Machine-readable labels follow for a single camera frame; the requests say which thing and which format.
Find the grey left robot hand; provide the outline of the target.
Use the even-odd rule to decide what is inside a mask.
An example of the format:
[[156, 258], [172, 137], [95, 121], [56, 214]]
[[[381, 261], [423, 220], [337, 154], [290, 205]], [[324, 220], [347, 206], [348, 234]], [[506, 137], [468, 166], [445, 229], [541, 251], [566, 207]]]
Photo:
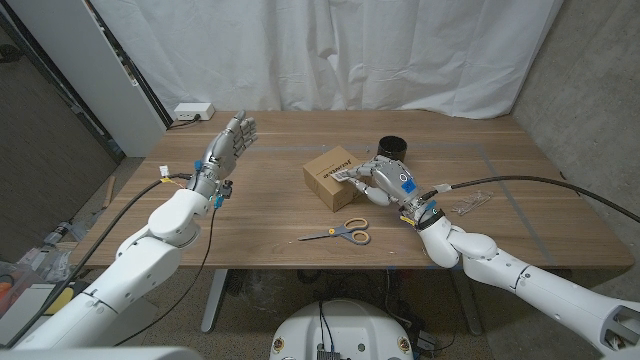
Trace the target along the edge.
[[237, 159], [257, 139], [255, 119], [239, 111], [209, 143], [187, 188], [206, 198], [213, 196], [235, 169]]

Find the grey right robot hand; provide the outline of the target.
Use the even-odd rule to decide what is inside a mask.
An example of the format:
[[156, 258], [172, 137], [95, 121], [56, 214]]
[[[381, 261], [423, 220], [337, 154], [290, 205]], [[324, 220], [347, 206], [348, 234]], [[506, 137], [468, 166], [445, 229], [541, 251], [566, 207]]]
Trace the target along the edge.
[[444, 216], [436, 202], [428, 202], [413, 175], [399, 160], [376, 155], [371, 160], [333, 175], [338, 182], [349, 182], [380, 206], [399, 206], [400, 219], [420, 232]]

